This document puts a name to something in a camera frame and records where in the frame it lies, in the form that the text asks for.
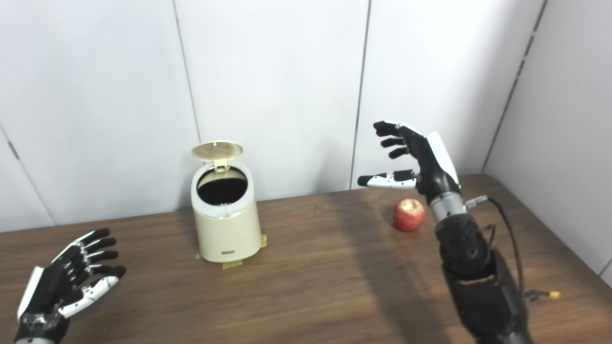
trash can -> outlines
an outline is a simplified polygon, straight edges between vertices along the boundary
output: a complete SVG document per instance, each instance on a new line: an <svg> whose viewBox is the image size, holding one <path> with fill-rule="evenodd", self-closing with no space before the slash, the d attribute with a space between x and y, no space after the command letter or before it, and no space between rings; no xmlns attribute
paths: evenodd
<svg viewBox="0 0 612 344"><path fill-rule="evenodd" d="M241 154L242 147L229 141L192 150L206 162L193 176L191 199L200 255L211 262L243 260L261 247L253 178L245 165L233 161Z"/></svg>

yellow tape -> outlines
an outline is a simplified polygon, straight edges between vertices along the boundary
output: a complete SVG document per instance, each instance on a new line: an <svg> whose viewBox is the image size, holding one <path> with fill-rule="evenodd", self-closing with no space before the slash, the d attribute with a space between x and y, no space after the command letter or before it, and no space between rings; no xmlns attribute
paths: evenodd
<svg viewBox="0 0 612 344"><path fill-rule="evenodd" d="M242 261L241 260L229 261L229 262L223 264L223 267L221 268L221 270L231 269L232 267L236 267L236 266L240 266L240 265L242 265Z"/></svg>

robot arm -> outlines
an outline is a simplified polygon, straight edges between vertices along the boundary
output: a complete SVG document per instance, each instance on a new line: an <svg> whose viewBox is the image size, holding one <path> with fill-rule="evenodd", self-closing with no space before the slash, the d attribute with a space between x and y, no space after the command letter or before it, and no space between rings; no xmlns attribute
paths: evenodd
<svg viewBox="0 0 612 344"><path fill-rule="evenodd" d="M521 291L502 256L490 247L468 213L487 198L463 202L457 172L438 133L425 137L398 121L377 122L374 128L378 136L390 136L381 142L383 147L400 146L389 153L390 158L410 154L419 163L419 173L411 171L410 180L436 218L442 271L466 329L478 344L532 344ZM358 184L400 187L394 176L362 176Z"/></svg>
<svg viewBox="0 0 612 344"><path fill-rule="evenodd" d="M58 344L70 317L87 308L125 274L123 266L95 264L115 259L115 251L98 251L116 243L108 228L95 230L71 242L48 267L36 266L17 310L15 342ZM90 276L102 274L80 288Z"/></svg>

red apple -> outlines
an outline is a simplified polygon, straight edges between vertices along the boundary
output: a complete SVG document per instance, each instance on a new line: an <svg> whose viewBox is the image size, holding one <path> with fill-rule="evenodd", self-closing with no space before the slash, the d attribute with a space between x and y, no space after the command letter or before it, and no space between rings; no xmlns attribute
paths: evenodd
<svg viewBox="0 0 612 344"><path fill-rule="evenodd" d="M399 201L393 209L393 227L403 232L418 230L425 220L425 207L414 198Z"/></svg>

wooden table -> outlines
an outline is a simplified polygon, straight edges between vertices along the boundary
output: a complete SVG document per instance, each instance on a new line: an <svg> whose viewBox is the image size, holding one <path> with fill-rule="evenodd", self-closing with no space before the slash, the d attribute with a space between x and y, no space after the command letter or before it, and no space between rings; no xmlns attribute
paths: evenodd
<svg viewBox="0 0 612 344"><path fill-rule="evenodd" d="M486 193L507 209L527 289L562 293L529 306L535 342L612 343L612 290L492 178L461 182L465 199ZM190 211L2 233L0 340L12 343L32 267L110 227L127 274L73 319L62 344L472 344L440 271L432 215L416 233L389 225L404 197L423 200L413 190L362 189L260 202L269 245L225 271L195 259ZM513 268L495 208L472 213L482 226L498 224L494 246Z"/></svg>

